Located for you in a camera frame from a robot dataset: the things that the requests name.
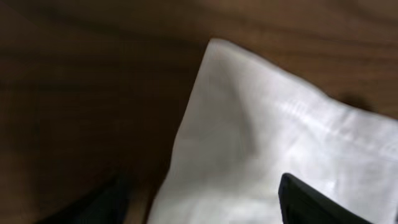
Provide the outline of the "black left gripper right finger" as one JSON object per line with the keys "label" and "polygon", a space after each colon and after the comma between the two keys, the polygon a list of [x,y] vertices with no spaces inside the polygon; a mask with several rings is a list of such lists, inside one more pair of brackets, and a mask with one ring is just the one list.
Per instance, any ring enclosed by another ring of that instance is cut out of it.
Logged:
{"label": "black left gripper right finger", "polygon": [[289,173],[282,175],[278,195],[284,224],[371,224]]}

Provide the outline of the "white t-shirt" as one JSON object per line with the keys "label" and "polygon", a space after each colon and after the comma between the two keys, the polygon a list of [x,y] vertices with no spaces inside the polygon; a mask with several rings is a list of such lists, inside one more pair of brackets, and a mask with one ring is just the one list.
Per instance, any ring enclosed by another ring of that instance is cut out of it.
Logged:
{"label": "white t-shirt", "polygon": [[394,223],[397,121],[211,40],[149,223],[281,223],[284,173],[371,223]]}

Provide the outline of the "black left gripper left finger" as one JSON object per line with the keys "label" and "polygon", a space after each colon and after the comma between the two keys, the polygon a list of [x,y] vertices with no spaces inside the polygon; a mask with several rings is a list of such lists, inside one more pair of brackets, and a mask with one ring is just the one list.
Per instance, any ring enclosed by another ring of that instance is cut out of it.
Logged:
{"label": "black left gripper left finger", "polygon": [[117,175],[36,224],[122,224],[128,205],[129,182]]}

